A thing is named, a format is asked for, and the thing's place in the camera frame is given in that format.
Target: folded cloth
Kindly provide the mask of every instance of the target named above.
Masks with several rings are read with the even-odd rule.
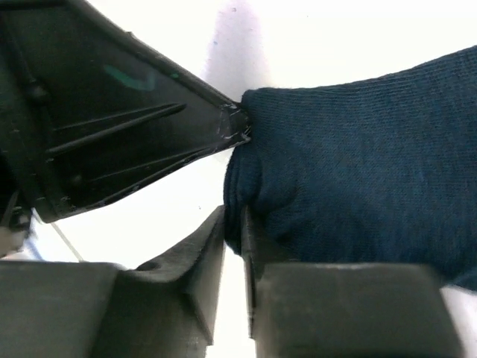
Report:
[[[247,91],[224,203],[316,263],[425,263],[477,290],[477,46],[351,84]]]

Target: garment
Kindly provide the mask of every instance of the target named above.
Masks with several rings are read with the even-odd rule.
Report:
[[[224,186],[316,263],[425,263],[477,290],[477,47],[381,78],[247,91],[252,141]]]

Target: white surface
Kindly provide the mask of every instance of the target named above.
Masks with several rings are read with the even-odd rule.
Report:
[[[375,77],[477,43],[475,1],[91,2],[235,100],[249,88]],[[221,204],[227,155],[201,160],[113,206],[58,225],[85,260],[137,266],[191,233]],[[467,356],[475,358],[477,297],[444,293]],[[254,357],[243,267],[229,251],[209,357]]]

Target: sock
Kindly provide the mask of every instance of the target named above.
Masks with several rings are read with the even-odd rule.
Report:
[[[477,46],[351,84],[247,91],[224,186],[313,263],[422,263],[477,290]]]

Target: navy blue fabric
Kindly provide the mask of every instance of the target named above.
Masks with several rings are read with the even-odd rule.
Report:
[[[426,263],[477,290],[477,47],[381,78],[251,90],[224,202],[317,263]]]

